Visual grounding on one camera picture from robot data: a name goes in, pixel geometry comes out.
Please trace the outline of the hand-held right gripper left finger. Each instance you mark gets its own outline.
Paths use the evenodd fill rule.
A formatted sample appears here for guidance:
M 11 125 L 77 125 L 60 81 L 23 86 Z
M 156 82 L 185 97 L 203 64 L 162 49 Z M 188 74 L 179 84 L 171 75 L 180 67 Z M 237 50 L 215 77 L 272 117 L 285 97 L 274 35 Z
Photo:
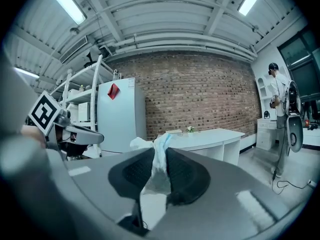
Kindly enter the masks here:
M 151 177 L 155 149 L 143 148 L 124 155 L 124 161 L 114 165 L 108 173 L 108 180 L 117 194 L 134 201 L 132 215 L 122 219 L 119 225 L 144 231 L 140 194 Z

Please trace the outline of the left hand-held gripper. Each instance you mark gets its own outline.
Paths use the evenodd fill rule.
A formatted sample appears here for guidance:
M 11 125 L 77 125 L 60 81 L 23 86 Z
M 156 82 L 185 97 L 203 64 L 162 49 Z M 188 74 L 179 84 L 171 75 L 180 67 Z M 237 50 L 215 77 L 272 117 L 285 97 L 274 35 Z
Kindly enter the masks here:
M 61 136 L 58 137 L 56 128 L 59 128 L 59 133 L 63 133 L 66 129 L 66 141 L 76 145 L 95 145 L 104 140 L 104 135 L 101 133 L 71 124 L 70 115 L 70 112 L 63 109 L 45 90 L 39 95 L 28 114 L 43 133 L 46 147 L 59 152 L 63 160 L 67 158 L 67 152 L 60 147 L 63 140 Z

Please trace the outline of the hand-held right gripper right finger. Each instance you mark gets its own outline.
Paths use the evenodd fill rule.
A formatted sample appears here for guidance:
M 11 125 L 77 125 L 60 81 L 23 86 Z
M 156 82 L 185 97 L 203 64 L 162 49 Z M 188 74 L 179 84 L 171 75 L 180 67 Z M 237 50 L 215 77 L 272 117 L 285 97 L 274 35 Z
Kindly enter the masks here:
M 182 154 L 180 149 L 166 150 L 166 172 L 170 181 L 167 206 L 190 205 L 208 189 L 211 176 L 200 163 Z

